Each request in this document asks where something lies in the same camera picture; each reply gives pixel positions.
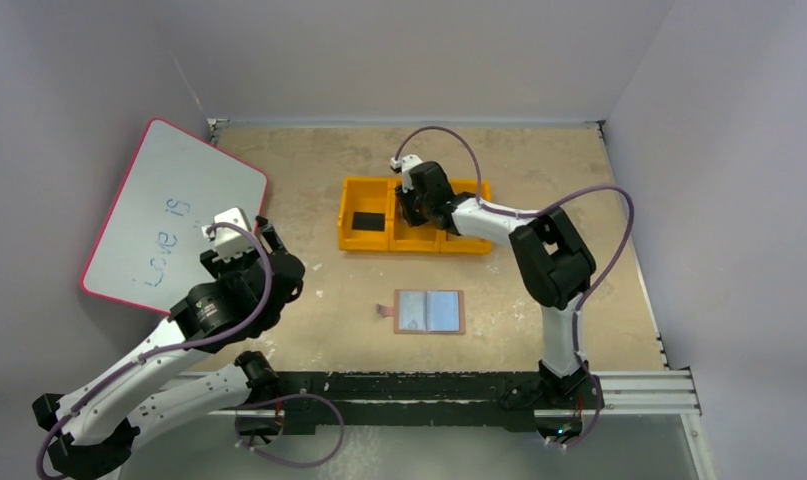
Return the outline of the brown leather card holder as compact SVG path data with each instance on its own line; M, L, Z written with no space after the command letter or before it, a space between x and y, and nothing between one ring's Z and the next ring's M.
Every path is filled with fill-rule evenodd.
M466 331L461 290L397 289L393 304L376 304L375 311L393 320L395 334L463 335Z

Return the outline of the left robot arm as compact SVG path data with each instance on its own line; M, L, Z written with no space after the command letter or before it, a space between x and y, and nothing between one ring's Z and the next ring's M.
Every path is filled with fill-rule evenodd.
M192 287L156 328L107 371L68 394L32 404L47 435L41 479L100 479L148 441L212 411L268 401L278 376L264 354L245 351L222 369L174 388L188 367L257 338L280 320L304 285L305 266L264 217L257 226L217 221L200 262L212 279Z

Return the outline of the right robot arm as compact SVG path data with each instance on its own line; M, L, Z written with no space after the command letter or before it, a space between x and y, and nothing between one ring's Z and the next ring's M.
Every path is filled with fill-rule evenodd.
M408 155L390 162L400 177L395 196L411 227L430 224L511 250L528 294L542 312L543 383L567 394L586 378L576 308L589 290L596 261L567 213L512 209L457 192L434 161Z

